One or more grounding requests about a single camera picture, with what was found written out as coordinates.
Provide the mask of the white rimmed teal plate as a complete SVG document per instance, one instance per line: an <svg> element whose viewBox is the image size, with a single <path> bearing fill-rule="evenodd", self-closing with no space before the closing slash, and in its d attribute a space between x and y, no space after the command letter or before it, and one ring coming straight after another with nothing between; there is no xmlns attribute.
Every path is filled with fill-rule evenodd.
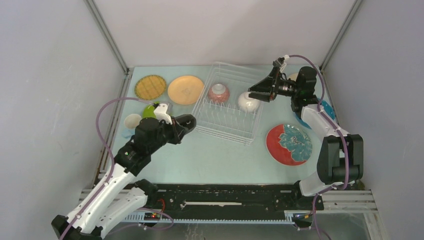
<svg viewBox="0 0 424 240"><path fill-rule="evenodd" d="M306 163L313 152L310 136L293 124L279 124L266 135L265 145L271 157L286 166Z"/></svg>

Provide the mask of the blue polka dot plate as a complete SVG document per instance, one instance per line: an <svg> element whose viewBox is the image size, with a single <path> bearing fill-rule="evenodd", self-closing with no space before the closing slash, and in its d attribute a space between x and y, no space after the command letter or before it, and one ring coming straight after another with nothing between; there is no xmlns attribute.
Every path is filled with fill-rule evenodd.
<svg viewBox="0 0 424 240"><path fill-rule="evenodd" d="M333 120L333 121L335 121L336 120L336 114L335 114L335 112L334 112L334 109L333 109L333 107L326 101L326 100L323 100L322 102L321 102L321 107L324 109L324 111L326 112L326 114ZM302 125L302 126L304 126L305 128L307 128L307 129L310 129L311 130L311 127L307 124L307 123L305 123L302 119L300 119L295 113L293 114L294 115L294 117L296 118L296 120Z"/></svg>

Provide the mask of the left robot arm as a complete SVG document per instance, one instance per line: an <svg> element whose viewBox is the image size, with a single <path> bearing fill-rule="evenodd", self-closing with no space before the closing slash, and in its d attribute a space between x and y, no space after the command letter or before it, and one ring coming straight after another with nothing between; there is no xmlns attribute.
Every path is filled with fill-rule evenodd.
<svg viewBox="0 0 424 240"><path fill-rule="evenodd" d="M180 144L196 125L191 114L172 116L170 122L159 116L141 119L134 135L115 155L109 172L88 196L73 211L52 220L58 239L102 240L131 212L156 206L158 188L146 179L135 182L125 197L117 202L114 199L151 162L157 150L166 144Z"/></svg>

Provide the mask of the green plate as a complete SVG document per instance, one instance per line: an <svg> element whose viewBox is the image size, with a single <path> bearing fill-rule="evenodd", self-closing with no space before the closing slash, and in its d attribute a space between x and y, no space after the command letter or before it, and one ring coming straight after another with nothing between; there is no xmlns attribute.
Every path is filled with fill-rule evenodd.
<svg viewBox="0 0 424 240"><path fill-rule="evenodd" d="M156 119L157 117L156 117L154 111L155 111L157 105L159 105L158 102L154 103L153 105L146 106L144 108L143 112L142 112L141 117L143 119L145 119L145 118L154 118L154 119Z"/></svg>

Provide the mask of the yellow woven plate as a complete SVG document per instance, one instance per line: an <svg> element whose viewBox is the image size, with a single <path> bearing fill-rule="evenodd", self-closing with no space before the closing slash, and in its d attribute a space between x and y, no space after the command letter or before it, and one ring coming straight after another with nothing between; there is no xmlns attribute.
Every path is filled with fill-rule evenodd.
<svg viewBox="0 0 424 240"><path fill-rule="evenodd" d="M159 75L147 75L137 81L134 94L142 100L159 98L167 89L165 79Z"/></svg>

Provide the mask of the light blue cup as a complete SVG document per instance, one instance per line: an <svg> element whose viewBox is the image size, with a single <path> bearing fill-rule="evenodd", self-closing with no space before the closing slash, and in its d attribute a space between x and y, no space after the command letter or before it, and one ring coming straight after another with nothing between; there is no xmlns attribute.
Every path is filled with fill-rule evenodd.
<svg viewBox="0 0 424 240"><path fill-rule="evenodd" d="M123 121L124 130L122 132L122 137L125 139L130 138L135 134L136 127L139 125L142 120L142 116L136 113L129 114Z"/></svg>

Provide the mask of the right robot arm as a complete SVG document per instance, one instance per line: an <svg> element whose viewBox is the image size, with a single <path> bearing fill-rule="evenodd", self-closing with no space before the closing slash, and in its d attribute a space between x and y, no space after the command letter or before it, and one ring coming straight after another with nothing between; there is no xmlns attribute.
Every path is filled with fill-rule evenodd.
<svg viewBox="0 0 424 240"><path fill-rule="evenodd" d="M291 194L291 204L304 209L311 196L331 189L344 190L364 173L364 141L359 134L342 129L322 108L315 94L318 72L302 67L296 80L284 79L279 67L273 67L267 77L248 89L249 97L271 102L278 95L290 97L291 109L309 125L321 141L316 171L298 182L299 190Z"/></svg>

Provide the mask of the beige plate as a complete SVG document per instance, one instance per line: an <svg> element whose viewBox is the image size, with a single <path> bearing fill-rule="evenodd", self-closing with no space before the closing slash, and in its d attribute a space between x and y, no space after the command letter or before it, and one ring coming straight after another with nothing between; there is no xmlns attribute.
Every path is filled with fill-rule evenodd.
<svg viewBox="0 0 424 240"><path fill-rule="evenodd" d="M168 86L169 98L179 105L191 105L197 102L204 89L203 81L192 75L175 78Z"/></svg>

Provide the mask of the cream plate with black spot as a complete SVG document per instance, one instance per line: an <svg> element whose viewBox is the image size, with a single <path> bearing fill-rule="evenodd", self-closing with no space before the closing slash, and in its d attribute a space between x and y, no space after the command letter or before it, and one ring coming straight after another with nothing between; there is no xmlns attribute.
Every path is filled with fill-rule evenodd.
<svg viewBox="0 0 424 240"><path fill-rule="evenodd" d="M287 79L290 80L290 81L296 82L297 77L298 77L298 73L293 73L293 74L289 75Z"/></svg>

